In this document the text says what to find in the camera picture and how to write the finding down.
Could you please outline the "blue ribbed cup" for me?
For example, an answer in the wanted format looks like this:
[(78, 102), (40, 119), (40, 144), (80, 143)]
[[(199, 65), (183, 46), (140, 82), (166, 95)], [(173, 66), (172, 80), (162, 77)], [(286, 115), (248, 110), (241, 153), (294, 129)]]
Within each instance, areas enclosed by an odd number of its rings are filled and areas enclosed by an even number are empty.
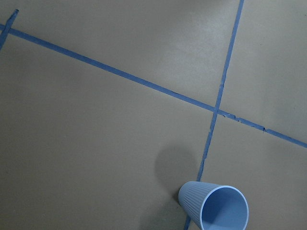
[(178, 201), (201, 230), (244, 230), (249, 208), (244, 195), (235, 187), (205, 182), (186, 182)]

